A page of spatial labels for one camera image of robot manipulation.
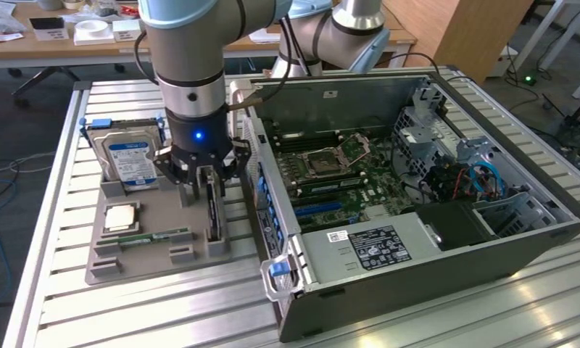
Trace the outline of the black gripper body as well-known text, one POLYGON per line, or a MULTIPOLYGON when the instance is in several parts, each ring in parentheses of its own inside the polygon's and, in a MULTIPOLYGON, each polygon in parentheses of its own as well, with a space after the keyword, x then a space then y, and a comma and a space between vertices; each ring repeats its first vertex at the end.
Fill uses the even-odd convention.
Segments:
POLYGON ((226 105, 201 117, 185 117, 166 109, 172 155, 196 167, 220 165, 229 154, 230 142, 226 105))

